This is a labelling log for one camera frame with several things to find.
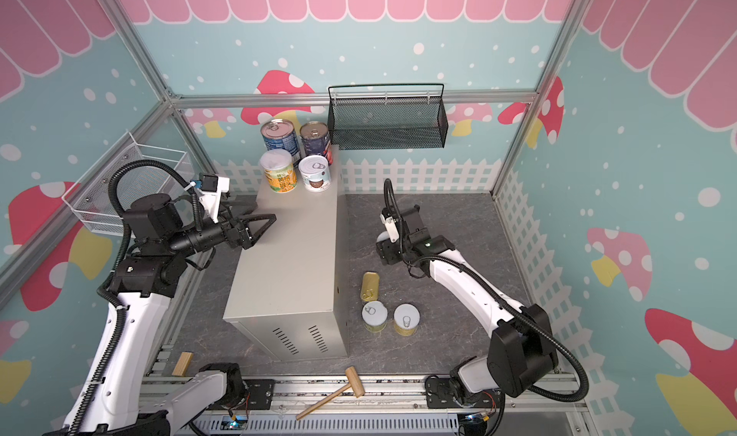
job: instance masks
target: white wire basket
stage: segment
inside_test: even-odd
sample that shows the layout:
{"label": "white wire basket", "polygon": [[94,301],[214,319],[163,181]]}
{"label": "white wire basket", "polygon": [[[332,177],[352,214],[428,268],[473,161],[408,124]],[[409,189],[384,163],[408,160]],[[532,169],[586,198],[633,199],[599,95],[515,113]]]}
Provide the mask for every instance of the white wire basket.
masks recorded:
{"label": "white wire basket", "polygon": [[[109,161],[94,179],[79,190],[82,180],[100,163],[99,160],[62,195],[66,205],[93,233],[123,235],[123,223],[107,197],[107,185],[113,173],[131,161],[161,161],[173,167],[187,181],[195,175],[189,153],[139,144],[129,132],[123,137],[129,137],[131,143]],[[184,190],[168,173],[150,166],[126,173],[118,184],[118,198],[124,209],[128,209],[138,198],[154,193],[167,193],[171,198],[176,198],[183,195]]]}

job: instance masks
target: white picket fence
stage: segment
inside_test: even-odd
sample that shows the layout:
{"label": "white picket fence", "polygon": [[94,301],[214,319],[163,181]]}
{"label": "white picket fence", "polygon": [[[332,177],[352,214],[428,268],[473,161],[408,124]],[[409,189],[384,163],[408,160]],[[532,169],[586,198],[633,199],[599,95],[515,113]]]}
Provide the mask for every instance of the white picket fence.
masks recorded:
{"label": "white picket fence", "polygon": [[[487,164],[482,160],[473,164],[467,160],[459,164],[456,160],[444,163],[437,160],[429,164],[427,160],[413,163],[408,160],[399,164],[397,160],[384,164],[378,160],[370,164],[367,160],[355,164],[348,160],[341,166],[341,179],[334,179],[346,193],[381,193],[384,179],[392,179],[396,192],[406,193],[481,193],[488,192],[501,170],[502,161]],[[243,161],[237,165],[228,161],[227,165],[215,162],[217,173],[231,179],[231,191],[237,193],[258,192],[263,170],[258,165]]]}
{"label": "white picket fence", "polygon": [[502,220],[510,232],[512,249],[521,263],[533,302],[548,312],[554,336],[573,351],[588,373],[591,388],[586,402],[597,430],[610,436],[622,433],[631,436],[635,419],[617,405],[615,395],[619,386],[604,377],[601,370],[604,356],[591,348],[592,331],[580,323],[581,307],[570,302],[571,286],[561,281],[563,268],[553,263],[555,251],[545,246],[547,235],[539,232],[540,220],[533,218],[534,207],[527,205],[527,195],[522,193],[517,172],[510,172],[499,200]]}

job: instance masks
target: wooden mallet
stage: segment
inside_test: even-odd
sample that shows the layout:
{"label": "wooden mallet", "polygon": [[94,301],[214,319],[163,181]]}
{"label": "wooden mallet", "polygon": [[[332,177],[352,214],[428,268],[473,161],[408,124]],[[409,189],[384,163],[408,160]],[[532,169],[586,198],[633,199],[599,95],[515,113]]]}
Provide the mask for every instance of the wooden mallet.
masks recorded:
{"label": "wooden mallet", "polygon": [[299,415],[297,415],[297,420],[301,420],[302,418],[305,418],[307,414],[311,413],[314,410],[317,410],[318,408],[320,408],[320,406],[331,401],[337,396],[340,396],[348,388],[353,389],[353,395],[356,398],[360,398],[361,396],[365,394],[364,384],[361,383],[361,379],[358,376],[358,372],[356,372],[355,367],[351,366],[345,369],[345,376],[348,377],[348,383],[343,385],[338,391],[331,394],[330,396],[325,396],[325,398],[323,398],[322,401],[318,402],[317,404],[312,404],[310,408],[303,410]]}

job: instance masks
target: can lid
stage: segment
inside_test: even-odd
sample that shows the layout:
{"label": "can lid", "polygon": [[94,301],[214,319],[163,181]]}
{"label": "can lid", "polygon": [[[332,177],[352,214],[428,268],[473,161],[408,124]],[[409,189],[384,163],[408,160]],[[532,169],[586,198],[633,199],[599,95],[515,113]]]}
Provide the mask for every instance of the can lid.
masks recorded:
{"label": "can lid", "polygon": [[268,150],[261,156],[259,164],[264,169],[272,171],[274,169],[283,169],[292,163],[292,154],[281,148]]}
{"label": "can lid", "polygon": [[386,322],[387,309],[382,302],[373,301],[368,302],[364,305],[364,309],[361,310],[361,316],[364,317],[364,322],[368,325],[382,325]]}
{"label": "can lid", "polygon": [[294,124],[288,119],[272,119],[261,127],[261,133],[265,137],[282,138],[294,130]]}
{"label": "can lid", "polygon": [[299,130],[299,134],[302,138],[320,138],[327,134],[327,124],[322,121],[310,121],[309,123],[303,124]]}
{"label": "can lid", "polygon": [[419,324],[419,310],[414,305],[402,303],[394,310],[394,322],[402,329],[414,329]]}
{"label": "can lid", "polygon": [[309,155],[299,162],[299,171],[302,173],[318,173],[328,168],[327,158],[321,155]]}

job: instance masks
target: gray metal box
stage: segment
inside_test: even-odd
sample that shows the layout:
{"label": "gray metal box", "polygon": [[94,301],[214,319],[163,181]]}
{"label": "gray metal box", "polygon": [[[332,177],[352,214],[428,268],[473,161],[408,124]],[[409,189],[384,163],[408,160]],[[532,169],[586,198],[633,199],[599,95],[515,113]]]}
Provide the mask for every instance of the gray metal box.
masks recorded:
{"label": "gray metal box", "polygon": [[276,223],[241,252],[223,314],[276,360],[348,356],[348,212],[332,152],[324,192],[301,178],[288,193],[261,183],[256,212],[275,213]]}

